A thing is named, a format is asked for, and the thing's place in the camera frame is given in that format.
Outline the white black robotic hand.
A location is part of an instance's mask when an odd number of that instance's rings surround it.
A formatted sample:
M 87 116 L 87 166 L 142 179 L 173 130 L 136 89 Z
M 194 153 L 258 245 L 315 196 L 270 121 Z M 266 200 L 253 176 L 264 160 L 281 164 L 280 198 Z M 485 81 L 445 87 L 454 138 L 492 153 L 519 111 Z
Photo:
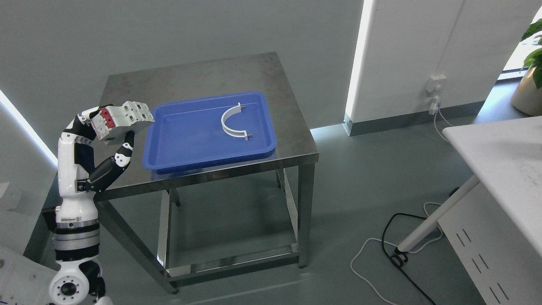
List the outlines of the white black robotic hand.
M 81 227 L 96 221 L 95 192 L 112 185 L 130 164 L 135 135 L 132 130 L 126 133 L 113 156 L 95 166 L 91 143 L 97 134 L 91 119 L 98 116 L 101 109 L 97 106 L 77 114 L 58 140 L 58 187 L 62 204 L 56 211 L 55 221 L 60 227 Z

